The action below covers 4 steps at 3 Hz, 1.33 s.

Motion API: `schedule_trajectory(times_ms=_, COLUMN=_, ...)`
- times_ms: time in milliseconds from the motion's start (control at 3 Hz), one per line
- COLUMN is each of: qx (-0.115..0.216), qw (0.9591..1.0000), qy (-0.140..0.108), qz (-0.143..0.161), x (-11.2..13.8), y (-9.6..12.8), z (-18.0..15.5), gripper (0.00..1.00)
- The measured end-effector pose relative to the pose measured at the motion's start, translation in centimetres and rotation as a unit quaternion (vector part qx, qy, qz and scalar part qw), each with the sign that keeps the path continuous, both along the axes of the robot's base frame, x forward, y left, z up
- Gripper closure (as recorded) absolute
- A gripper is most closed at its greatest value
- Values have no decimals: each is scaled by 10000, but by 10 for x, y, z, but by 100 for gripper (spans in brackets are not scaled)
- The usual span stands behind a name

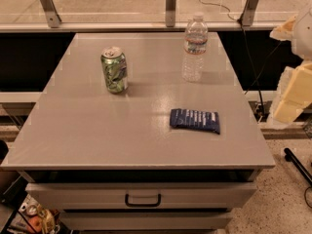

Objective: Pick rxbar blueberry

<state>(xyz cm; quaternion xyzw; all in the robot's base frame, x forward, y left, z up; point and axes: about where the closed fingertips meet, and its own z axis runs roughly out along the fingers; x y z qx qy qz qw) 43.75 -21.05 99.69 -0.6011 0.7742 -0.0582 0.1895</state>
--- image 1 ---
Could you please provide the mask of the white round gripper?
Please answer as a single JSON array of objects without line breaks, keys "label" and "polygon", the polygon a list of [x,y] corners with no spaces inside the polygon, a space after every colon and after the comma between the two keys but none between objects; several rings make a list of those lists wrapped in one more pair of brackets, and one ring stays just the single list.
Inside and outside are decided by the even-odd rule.
[{"label": "white round gripper", "polygon": [[[291,16],[270,32],[279,41],[292,39],[292,52],[304,60],[312,59],[312,2],[297,16]],[[280,77],[272,104],[272,117],[283,124],[292,123],[312,103],[312,63],[296,68],[286,67]]]}]

